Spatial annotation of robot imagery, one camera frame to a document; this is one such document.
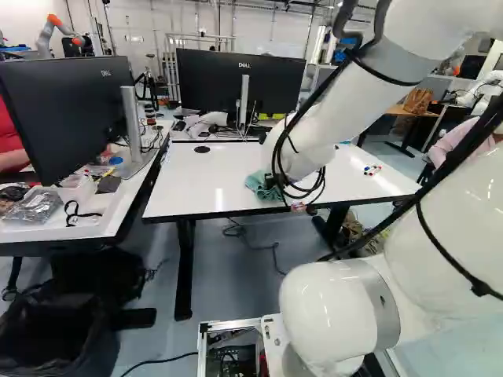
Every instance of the white desk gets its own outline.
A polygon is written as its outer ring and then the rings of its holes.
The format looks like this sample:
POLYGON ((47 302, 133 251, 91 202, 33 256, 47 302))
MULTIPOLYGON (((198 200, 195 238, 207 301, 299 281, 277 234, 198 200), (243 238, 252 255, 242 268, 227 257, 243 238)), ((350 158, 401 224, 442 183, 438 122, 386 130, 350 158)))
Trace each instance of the white desk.
MULTIPOLYGON (((165 128, 171 128, 174 123, 176 123, 178 120, 170 121, 170 120, 163 120, 163 119, 157 119, 157 124, 164 126, 165 128)), ((277 124, 278 121, 269 121, 269 120, 264 120, 259 122, 259 126, 264 126, 264 127, 269 127, 272 128, 277 124)), ((170 131, 170 137, 171 140, 174 142, 204 142, 204 141, 232 141, 232 140, 240 140, 240 138, 236 134, 211 134, 207 137, 202 137, 202 136, 192 136, 188 132, 186 132, 186 129, 183 131, 175 131, 171 130, 170 131)), ((246 137, 247 141, 258 141, 259 138, 256 136, 250 136, 247 135, 246 137)))
MULTIPOLYGON (((147 133, 143 138, 151 138, 151 133, 147 133)), ((134 199, 136 198, 145 179, 148 177, 152 166, 160 163, 159 151, 152 160, 132 178, 121 182, 117 191, 110 194, 94 195, 86 203, 81 204, 79 212, 101 212, 103 217, 94 225, 66 227, 66 213, 64 208, 59 208, 43 225, 19 225, 8 221, 0 221, 0 254, 20 255, 19 251, 14 251, 16 245, 33 243, 33 252, 43 253, 43 243, 58 243, 67 240, 109 240, 116 236, 120 226, 123 224, 134 199)))
MULTIPOLYGON (((176 221, 180 244, 180 265, 174 318, 192 316, 191 289, 194 230, 196 220, 290 211, 282 201, 262 201, 244 185, 245 178, 261 168, 258 143, 206 143, 210 152, 200 154, 194 148, 204 143, 173 143, 167 152, 159 177, 143 214, 143 221, 176 221)), ((314 182, 314 174, 299 185, 314 182)), ((336 158, 327 165, 326 189, 313 207, 331 207, 327 224, 320 217, 313 223, 327 243, 339 232, 350 205, 382 203, 404 199, 419 185, 376 157, 354 145, 339 145, 336 158), (374 177, 363 169, 379 164, 382 171, 374 177)))

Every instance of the computer mouse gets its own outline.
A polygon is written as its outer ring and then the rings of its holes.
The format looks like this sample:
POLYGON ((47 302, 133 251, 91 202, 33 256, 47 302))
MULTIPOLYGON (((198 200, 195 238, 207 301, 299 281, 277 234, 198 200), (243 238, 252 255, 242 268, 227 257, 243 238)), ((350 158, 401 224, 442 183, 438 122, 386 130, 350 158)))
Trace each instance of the computer mouse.
POLYGON ((183 120, 178 120, 173 127, 173 131, 183 131, 186 125, 187 123, 185 123, 183 120))

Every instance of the plastic bag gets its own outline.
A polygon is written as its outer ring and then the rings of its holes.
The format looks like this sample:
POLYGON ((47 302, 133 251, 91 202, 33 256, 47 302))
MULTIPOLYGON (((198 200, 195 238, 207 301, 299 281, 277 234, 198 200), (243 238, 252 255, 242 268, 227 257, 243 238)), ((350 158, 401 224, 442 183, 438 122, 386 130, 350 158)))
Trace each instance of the plastic bag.
POLYGON ((10 207, 2 219, 43 224, 62 205, 57 192, 38 188, 10 207))

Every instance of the desk leg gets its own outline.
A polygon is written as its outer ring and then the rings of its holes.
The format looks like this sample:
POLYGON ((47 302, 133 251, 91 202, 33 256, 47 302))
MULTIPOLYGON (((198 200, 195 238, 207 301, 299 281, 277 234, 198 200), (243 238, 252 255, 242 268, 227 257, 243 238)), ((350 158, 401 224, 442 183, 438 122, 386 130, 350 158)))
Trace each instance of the desk leg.
POLYGON ((398 146, 398 145, 395 145, 395 144, 391 143, 390 141, 385 141, 384 143, 386 145, 389 145, 390 147, 392 147, 392 148, 400 151, 401 153, 403 153, 404 155, 410 157, 411 159, 413 159, 416 156, 412 152, 409 152, 407 150, 407 147, 409 146, 410 140, 412 139, 413 135, 415 134, 416 126, 417 126, 417 121, 415 121, 410 126, 409 130, 407 131, 407 134, 403 138, 402 145, 398 146))
POLYGON ((178 243, 180 245, 180 262, 178 264, 174 320, 180 321, 192 318, 192 273, 196 221, 179 220, 176 222, 176 226, 178 229, 178 243))
POLYGON ((9 281, 7 282, 7 287, 4 288, 2 292, 2 300, 10 302, 14 300, 17 295, 17 278, 21 272, 21 266, 23 265, 23 257, 13 258, 13 267, 10 271, 9 281))
POLYGON ((327 221, 320 216, 311 218, 314 227, 320 233, 323 240, 327 243, 331 250, 336 249, 336 238, 343 226, 344 219, 349 211, 347 204, 337 204, 330 210, 330 215, 327 221))
POLYGON ((358 141, 356 143, 356 146, 361 148, 363 143, 365 142, 365 139, 367 138, 367 134, 369 133, 369 128, 367 128, 365 131, 363 131, 360 136, 358 137, 358 141))

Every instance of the teal cloth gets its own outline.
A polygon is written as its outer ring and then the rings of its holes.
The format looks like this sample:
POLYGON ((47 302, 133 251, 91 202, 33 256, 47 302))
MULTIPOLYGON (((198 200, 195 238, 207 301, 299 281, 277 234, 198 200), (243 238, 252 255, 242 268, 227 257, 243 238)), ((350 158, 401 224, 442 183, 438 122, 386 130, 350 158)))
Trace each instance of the teal cloth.
POLYGON ((244 184, 251 189, 260 200, 281 200, 280 190, 276 185, 269 190, 266 189, 263 170, 248 175, 244 184))

